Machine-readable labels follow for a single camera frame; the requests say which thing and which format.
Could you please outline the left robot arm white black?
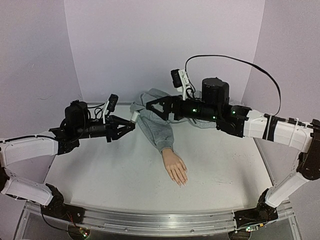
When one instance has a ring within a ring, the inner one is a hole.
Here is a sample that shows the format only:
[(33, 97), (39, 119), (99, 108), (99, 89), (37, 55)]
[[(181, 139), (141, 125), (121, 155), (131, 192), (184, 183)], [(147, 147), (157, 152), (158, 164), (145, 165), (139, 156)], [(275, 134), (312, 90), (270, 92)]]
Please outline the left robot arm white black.
[(0, 192), (47, 207), (56, 218), (68, 213), (59, 190), (50, 185), (18, 177), (8, 166), (20, 161), (70, 153), (79, 147), (81, 139), (105, 137), (108, 143), (119, 140), (136, 128), (139, 116), (134, 112), (129, 120), (115, 116), (118, 98), (112, 95), (102, 105), (102, 115), (92, 118), (90, 107), (84, 101), (75, 100), (64, 110), (59, 127), (49, 129), (53, 136), (33, 134), (0, 141)]

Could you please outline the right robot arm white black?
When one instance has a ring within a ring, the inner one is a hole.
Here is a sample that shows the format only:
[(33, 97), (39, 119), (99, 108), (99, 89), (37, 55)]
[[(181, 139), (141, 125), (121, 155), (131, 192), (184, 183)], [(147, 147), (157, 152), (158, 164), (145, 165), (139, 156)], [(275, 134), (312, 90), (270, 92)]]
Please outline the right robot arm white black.
[(163, 120), (173, 114), (175, 120), (190, 118), (214, 122), (216, 128), (229, 135), (263, 139), (283, 144), (300, 151), (298, 166), (283, 181), (266, 189), (255, 208), (234, 213), (237, 229), (259, 226), (278, 218), (277, 207), (309, 181), (320, 178), (320, 122), (301, 122), (261, 113), (250, 107), (229, 103), (230, 86), (219, 78), (202, 80), (201, 98), (183, 95), (152, 100), (146, 109)]

